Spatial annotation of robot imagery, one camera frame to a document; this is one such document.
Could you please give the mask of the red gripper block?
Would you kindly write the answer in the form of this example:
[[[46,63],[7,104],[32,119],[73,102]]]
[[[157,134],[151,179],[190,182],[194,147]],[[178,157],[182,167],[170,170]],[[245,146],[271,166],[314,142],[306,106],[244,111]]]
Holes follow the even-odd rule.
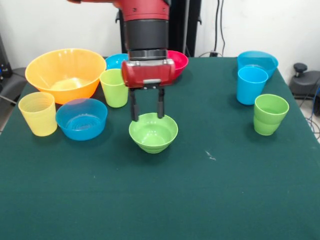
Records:
[[[130,88],[131,120],[139,120],[139,109],[135,89],[148,88],[149,85],[168,86],[174,81],[175,63],[172,59],[160,60],[126,60],[121,64],[124,84]],[[162,119],[164,113],[165,90],[158,88],[157,117]]]

